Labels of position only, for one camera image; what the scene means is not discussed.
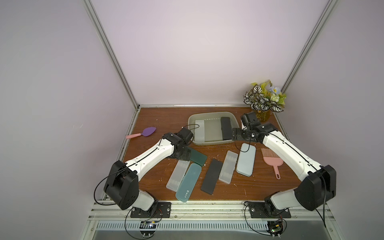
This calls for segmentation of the frosted white case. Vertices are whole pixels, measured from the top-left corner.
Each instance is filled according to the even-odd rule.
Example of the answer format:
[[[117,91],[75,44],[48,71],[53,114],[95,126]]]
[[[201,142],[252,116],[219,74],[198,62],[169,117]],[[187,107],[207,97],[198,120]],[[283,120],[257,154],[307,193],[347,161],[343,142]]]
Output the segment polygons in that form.
[[[196,120],[195,121],[195,142],[196,143],[204,143],[205,142],[205,121],[204,120]]]
[[[189,168],[189,161],[179,160],[169,178],[169,181],[166,184],[166,188],[173,192],[177,192],[178,188],[181,185],[181,182]]]
[[[238,160],[238,154],[232,151],[228,151],[219,175],[219,180],[225,184],[230,184],[235,166]]]

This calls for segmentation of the teal translucent pencil case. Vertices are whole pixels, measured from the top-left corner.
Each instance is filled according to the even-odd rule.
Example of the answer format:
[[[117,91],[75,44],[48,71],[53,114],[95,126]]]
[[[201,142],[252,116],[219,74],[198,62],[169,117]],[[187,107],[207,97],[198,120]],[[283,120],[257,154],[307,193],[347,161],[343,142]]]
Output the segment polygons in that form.
[[[183,203],[186,203],[189,200],[193,192],[193,189],[199,179],[201,171],[202,171],[202,167],[196,163],[193,163],[189,166],[187,173],[185,174],[176,192],[177,200]]]

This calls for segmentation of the black pencil case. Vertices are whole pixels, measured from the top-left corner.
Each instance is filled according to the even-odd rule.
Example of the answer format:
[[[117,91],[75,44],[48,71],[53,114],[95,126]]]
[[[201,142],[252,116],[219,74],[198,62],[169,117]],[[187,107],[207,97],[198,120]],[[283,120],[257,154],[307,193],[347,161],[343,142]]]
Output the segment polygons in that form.
[[[223,162],[220,162],[216,159],[212,159],[201,186],[201,190],[203,192],[209,195],[213,195],[222,167]]]
[[[223,140],[232,140],[232,125],[230,117],[221,117],[221,130]]]

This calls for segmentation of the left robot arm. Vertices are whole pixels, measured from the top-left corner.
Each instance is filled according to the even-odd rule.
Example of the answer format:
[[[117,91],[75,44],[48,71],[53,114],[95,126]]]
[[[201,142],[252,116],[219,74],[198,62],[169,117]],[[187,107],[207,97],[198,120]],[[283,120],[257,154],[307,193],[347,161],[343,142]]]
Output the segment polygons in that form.
[[[183,128],[177,133],[167,133],[150,149],[123,163],[115,162],[107,176],[104,192],[121,209],[139,208],[151,215],[156,210],[157,200],[139,189],[139,182],[163,159],[186,161],[191,155],[188,145],[193,133]]]

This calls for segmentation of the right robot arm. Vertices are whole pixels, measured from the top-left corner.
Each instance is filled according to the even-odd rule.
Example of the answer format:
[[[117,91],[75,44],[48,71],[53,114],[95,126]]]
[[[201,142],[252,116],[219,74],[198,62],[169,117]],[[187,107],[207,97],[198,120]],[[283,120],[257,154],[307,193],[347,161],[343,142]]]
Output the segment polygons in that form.
[[[303,207],[313,211],[336,196],[337,172],[312,160],[290,143],[272,124],[233,128],[232,140],[261,143],[286,163],[301,181],[298,187],[265,198],[265,209],[282,211]]]

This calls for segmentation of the dark green pencil case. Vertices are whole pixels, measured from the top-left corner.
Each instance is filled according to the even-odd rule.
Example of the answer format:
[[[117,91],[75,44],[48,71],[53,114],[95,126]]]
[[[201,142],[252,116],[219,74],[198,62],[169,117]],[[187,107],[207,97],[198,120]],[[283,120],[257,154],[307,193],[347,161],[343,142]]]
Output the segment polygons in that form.
[[[208,157],[195,149],[189,148],[189,150],[191,151],[190,161],[203,167]]]

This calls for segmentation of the light blue pencil case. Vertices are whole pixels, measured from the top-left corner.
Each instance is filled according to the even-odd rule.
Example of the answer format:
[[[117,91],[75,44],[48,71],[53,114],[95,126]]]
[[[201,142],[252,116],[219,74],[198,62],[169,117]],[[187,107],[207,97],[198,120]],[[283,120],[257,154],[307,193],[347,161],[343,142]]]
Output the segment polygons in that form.
[[[253,174],[257,148],[250,144],[243,143],[238,157],[237,173],[250,177]]]

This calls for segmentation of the grey-green plastic storage box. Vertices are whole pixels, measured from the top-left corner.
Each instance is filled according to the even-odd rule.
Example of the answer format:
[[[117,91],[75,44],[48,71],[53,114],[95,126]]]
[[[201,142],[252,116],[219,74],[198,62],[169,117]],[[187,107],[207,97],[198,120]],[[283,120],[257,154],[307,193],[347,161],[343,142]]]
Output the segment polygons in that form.
[[[230,117],[232,128],[239,128],[239,123],[236,120],[234,114],[230,112],[212,112],[212,113],[201,113],[191,115],[188,119],[188,129],[194,135],[193,143],[197,146],[207,146],[207,145],[221,145],[232,143],[232,140],[223,140],[222,130],[221,130],[221,117]],[[195,128],[196,120],[205,121],[205,142],[196,143],[195,142]]]

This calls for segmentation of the artificial plant in amber vase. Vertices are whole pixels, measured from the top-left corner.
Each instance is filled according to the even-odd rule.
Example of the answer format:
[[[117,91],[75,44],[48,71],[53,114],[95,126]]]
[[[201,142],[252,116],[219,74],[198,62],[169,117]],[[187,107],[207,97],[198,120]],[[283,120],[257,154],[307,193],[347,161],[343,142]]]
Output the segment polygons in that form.
[[[260,122],[266,122],[272,113],[281,113],[286,105],[287,95],[270,80],[252,83],[252,88],[243,96],[246,105],[256,113]]]

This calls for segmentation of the purple and pink toy shovel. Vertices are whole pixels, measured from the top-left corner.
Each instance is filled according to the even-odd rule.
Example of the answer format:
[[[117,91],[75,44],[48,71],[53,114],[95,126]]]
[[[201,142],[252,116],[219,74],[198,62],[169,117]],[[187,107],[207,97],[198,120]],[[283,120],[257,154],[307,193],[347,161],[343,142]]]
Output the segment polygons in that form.
[[[129,140],[129,139],[133,139],[140,136],[148,137],[152,135],[156,131],[156,129],[157,129],[156,127],[148,127],[148,128],[145,128],[141,133],[127,135],[126,139]]]

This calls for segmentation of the left circuit board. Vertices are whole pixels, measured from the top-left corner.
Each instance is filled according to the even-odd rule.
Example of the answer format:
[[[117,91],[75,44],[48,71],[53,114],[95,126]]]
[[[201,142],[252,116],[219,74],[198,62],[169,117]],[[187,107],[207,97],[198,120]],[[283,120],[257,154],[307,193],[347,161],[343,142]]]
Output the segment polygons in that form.
[[[143,239],[152,238],[157,230],[158,222],[155,221],[142,221],[139,226],[139,231]]]

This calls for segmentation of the right circuit board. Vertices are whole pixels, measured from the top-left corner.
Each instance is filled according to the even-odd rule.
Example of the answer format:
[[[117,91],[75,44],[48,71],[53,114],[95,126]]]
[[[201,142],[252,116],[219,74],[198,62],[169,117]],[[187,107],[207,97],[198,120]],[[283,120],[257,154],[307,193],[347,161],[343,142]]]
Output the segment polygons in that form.
[[[284,223],[282,220],[268,221],[267,227],[267,233],[270,234],[273,238],[281,238],[281,234],[284,232]]]

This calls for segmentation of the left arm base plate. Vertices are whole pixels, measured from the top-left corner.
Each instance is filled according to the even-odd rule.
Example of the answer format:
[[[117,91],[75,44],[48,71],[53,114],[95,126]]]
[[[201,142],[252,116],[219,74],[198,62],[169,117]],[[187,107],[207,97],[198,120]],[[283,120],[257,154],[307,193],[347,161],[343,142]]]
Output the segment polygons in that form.
[[[132,219],[162,219],[162,218],[170,218],[172,209],[171,202],[157,202],[146,211],[140,208],[132,208],[130,213],[130,218]]]

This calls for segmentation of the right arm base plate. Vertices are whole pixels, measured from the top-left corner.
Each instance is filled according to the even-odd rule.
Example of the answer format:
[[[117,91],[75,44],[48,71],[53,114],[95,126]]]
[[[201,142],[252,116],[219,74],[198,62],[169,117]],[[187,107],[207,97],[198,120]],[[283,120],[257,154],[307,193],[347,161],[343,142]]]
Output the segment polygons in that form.
[[[249,202],[248,208],[253,219],[290,219],[292,217],[289,210],[277,210],[265,202]]]

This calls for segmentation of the aluminium front rail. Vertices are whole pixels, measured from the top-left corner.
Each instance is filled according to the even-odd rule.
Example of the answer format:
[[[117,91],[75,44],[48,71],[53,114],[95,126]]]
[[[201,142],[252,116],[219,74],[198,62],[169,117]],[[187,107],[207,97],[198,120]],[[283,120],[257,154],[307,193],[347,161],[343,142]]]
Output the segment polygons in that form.
[[[244,216],[251,216],[245,209],[243,201],[171,201],[170,207],[159,207],[156,211],[164,220],[242,220]],[[325,217],[326,221],[334,221],[335,217],[328,206],[319,207],[317,211],[308,211],[303,207],[289,208],[292,221],[319,221]],[[138,214],[138,210],[128,208],[121,210],[118,206],[102,206],[94,204],[87,220],[124,220],[129,219],[130,214]]]

